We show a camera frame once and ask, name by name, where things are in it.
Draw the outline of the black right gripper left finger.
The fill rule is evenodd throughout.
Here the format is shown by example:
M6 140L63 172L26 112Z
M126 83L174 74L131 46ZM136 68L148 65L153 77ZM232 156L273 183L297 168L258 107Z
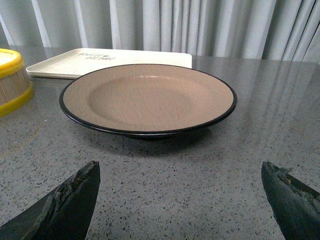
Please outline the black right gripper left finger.
M27 210L0 227L2 240L84 240L100 187L100 165L90 161Z

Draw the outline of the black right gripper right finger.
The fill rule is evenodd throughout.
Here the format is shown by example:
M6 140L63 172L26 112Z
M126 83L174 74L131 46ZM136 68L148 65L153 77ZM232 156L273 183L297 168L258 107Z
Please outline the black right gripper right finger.
M261 167L261 180L274 218L287 240L320 238L320 193L269 161Z

